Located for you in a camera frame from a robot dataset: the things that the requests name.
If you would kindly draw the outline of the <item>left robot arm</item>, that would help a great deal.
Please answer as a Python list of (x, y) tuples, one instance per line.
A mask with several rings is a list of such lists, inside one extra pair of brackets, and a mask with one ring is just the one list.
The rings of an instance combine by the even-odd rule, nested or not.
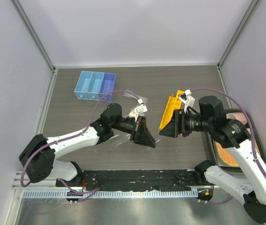
[(132, 115), (123, 117), (121, 105), (111, 103), (88, 127), (57, 137), (34, 136), (19, 156), (23, 166), (21, 185), (26, 187), (24, 176), (27, 175), (29, 184), (53, 178), (62, 184), (78, 187), (84, 179), (82, 169), (74, 161), (62, 162), (59, 158), (106, 142), (114, 136), (114, 130), (129, 134), (134, 144), (155, 148), (156, 141), (146, 125), (146, 111), (146, 106), (140, 104)]

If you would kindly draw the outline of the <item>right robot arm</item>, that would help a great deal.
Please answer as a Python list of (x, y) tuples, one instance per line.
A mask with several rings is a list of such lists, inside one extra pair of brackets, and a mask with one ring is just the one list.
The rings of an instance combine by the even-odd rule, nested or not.
[(199, 112), (192, 108), (194, 101), (185, 93), (170, 96), (159, 134), (177, 138), (179, 135), (187, 137), (192, 132), (207, 132), (235, 159), (248, 182), (242, 182), (206, 160), (195, 167), (196, 183), (219, 186), (238, 200), (254, 221), (266, 223), (266, 164), (259, 158), (252, 133), (242, 122), (227, 118), (222, 101), (216, 96), (200, 98)]

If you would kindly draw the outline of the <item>yellow test tube rack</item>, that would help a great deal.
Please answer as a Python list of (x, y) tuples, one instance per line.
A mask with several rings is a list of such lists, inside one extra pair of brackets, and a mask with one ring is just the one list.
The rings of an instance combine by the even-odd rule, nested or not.
[(169, 96), (164, 113), (162, 115), (162, 119), (159, 125), (159, 130), (162, 130), (172, 119), (174, 110), (180, 109), (182, 105), (182, 101), (179, 97), (184, 93), (182, 90), (178, 90), (174, 95)]

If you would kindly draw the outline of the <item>plastic bag with gloves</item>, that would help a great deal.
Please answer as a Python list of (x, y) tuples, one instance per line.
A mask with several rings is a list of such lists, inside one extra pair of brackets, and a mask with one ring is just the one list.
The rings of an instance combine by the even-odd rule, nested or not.
[(124, 116), (125, 118), (133, 118), (135, 121), (137, 120), (138, 117), (138, 113), (137, 113), (137, 109), (136, 106), (133, 107), (130, 112)]

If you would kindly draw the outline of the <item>clear plastic pipettes bundle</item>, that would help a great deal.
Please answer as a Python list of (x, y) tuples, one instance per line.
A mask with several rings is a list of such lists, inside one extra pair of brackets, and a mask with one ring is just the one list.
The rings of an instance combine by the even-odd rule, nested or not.
[(148, 100), (149, 100), (148, 98), (145, 98), (145, 97), (142, 97), (140, 95), (137, 95), (137, 94), (133, 93), (129, 89), (125, 90), (123, 96), (126, 97), (126, 98), (132, 98), (132, 99), (135, 99), (135, 100), (141, 99), (144, 104), (147, 104)]

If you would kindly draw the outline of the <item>dark grey tray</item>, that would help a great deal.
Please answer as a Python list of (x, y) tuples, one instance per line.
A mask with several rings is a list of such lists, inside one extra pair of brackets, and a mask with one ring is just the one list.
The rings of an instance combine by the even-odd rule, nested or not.
[[(266, 164), (265, 148), (264, 148), (263, 143), (260, 139), (258, 131), (255, 127), (255, 124), (252, 120), (252, 117), (249, 113), (248, 113), (248, 116), (249, 116), (251, 123), (253, 125), (253, 129), (254, 129), (254, 133), (255, 133), (255, 141), (257, 144), (257, 151), (259, 152), (261, 158), (263, 159), (263, 161)], [(219, 166), (221, 169), (223, 169), (226, 172), (229, 172), (229, 173), (241, 173), (242, 172), (242, 170), (239, 167), (233, 167), (233, 166), (227, 165), (224, 161), (222, 161), (221, 158), (218, 156), (215, 141), (211, 138), (211, 136), (208, 133), (205, 133), (205, 137), (207, 140), (207, 147), (205, 147), (205, 150), (208, 150), (210, 152), (210, 156), (211, 156), (210, 161), (215, 163), (217, 166)]]

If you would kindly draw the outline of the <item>pink paper cup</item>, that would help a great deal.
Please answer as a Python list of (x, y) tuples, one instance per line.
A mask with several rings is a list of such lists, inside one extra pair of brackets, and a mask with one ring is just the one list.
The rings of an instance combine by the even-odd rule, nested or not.
[(227, 119), (235, 119), (235, 120), (239, 120), (239, 121), (244, 121), (246, 120), (245, 115), (242, 112), (231, 112), (231, 113), (227, 113)]

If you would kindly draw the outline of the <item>blue three-compartment organizer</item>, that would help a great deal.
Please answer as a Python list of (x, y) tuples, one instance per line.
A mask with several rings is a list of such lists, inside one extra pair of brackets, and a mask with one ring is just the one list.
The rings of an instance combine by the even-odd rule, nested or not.
[(78, 78), (74, 94), (78, 99), (99, 101), (114, 90), (116, 74), (82, 71)]

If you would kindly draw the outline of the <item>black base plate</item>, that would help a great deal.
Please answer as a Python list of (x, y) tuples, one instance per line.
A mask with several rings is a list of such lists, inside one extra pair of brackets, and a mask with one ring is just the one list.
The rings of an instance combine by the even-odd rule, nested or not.
[(212, 186), (194, 170), (85, 170), (74, 181), (65, 180), (71, 187), (98, 188), (100, 191), (162, 192), (185, 191), (193, 186)]

